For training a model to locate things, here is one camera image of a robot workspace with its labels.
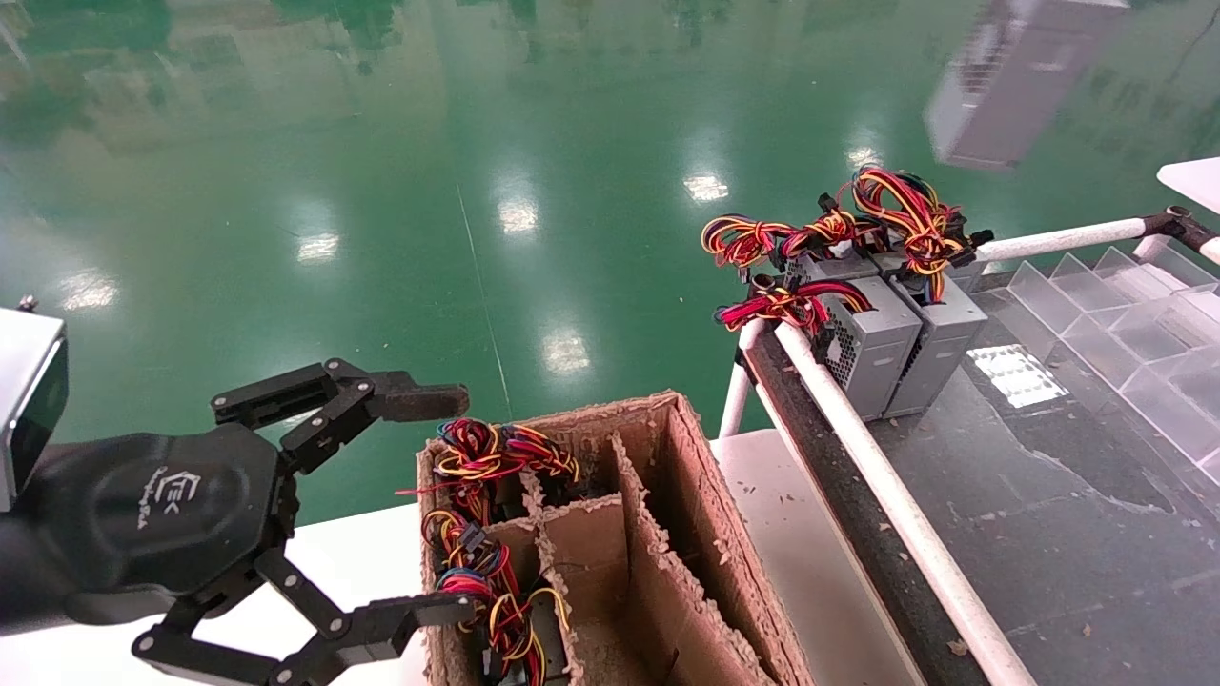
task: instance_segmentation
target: dark gray surface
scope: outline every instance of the dark gray surface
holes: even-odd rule
[[[986,686],[971,655],[955,655],[961,635],[889,525],[855,463],[833,438],[775,336],[762,336],[744,354],[758,388],[775,404],[777,421],[792,436],[797,458],[813,475],[841,530],[872,581],[927,686]]]
[[[1042,686],[1220,684],[1216,488],[1004,292],[1068,395],[1015,409],[966,359],[924,415],[870,424]]]

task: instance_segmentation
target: gripper logo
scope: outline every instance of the gripper logo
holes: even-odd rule
[[[140,514],[135,521],[137,530],[149,525],[152,505],[163,507],[163,514],[178,514],[182,511],[181,503],[189,503],[195,498],[203,477],[189,471],[161,476],[167,471],[170,468],[156,468],[148,483],[144,485],[144,493],[140,496]]]

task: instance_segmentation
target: green epoxy floor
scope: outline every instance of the green epoxy floor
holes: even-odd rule
[[[1008,237],[1150,214],[1160,165],[1220,154],[1215,0],[1146,0],[1016,172],[936,165],[921,111],[977,5],[4,4],[0,300],[68,321],[60,441],[203,431],[332,355],[492,420],[672,387],[712,431],[739,284],[711,216],[805,221],[878,160]],[[367,431],[304,521],[405,502],[431,432]]]

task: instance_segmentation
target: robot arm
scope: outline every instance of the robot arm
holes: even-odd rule
[[[55,339],[63,343],[61,334]],[[0,361],[12,369],[7,353]],[[29,415],[34,386],[10,416]],[[418,626],[465,621],[473,608],[438,594],[342,612],[284,558],[299,509],[296,475],[378,419],[439,420],[467,405],[462,386],[418,386],[405,372],[370,374],[333,359],[215,397],[217,426],[206,433],[45,448],[27,439],[23,452],[7,442],[6,474],[24,477],[9,480],[15,497],[0,511],[0,636],[167,613],[135,638],[133,653],[210,684],[320,686],[348,666],[395,658]],[[304,413],[312,414],[278,448],[255,433]],[[22,460],[33,466],[21,468]],[[278,660],[190,637],[201,620],[265,582],[317,630],[301,651]]]

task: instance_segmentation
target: gray box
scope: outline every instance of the gray box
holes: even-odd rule
[[[826,367],[860,419],[877,419],[894,393],[919,336],[920,321],[881,277],[869,276],[850,283],[864,293],[872,309],[856,314],[836,295],[821,297],[831,314],[832,331]]]
[[[911,299],[902,283],[891,281],[889,286],[922,322],[898,388],[883,415],[895,417],[921,413],[936,400],[975,342],[987,315],[949,278],[944,280],[941,303],[927,306]]]
[[[63,321],[0,308],[0,513],[29,481],[44,432],[63,414],[67,385]]]
[[[924,111],[937,159],[1020,162],[1126,11],[1122,0],[991,0]]]
[[[797,258],[795,266],[789,269],[797,270],[795,273],[800,277],[802,283],[826,278],[850,281],[853,278],[878,276],[881,273],[877,265],[854,253],[849,253],[842,260],[821,261],[815,261],[809,255],[800,255]]]
[[[975,287],[978,286],[978,278],[983,275],[985,266],[987,266],[987,262],[982,260],[975,260],[964,267],[949,265],[944,270],[944,275],[952,278],[966,293],[974,293]]]

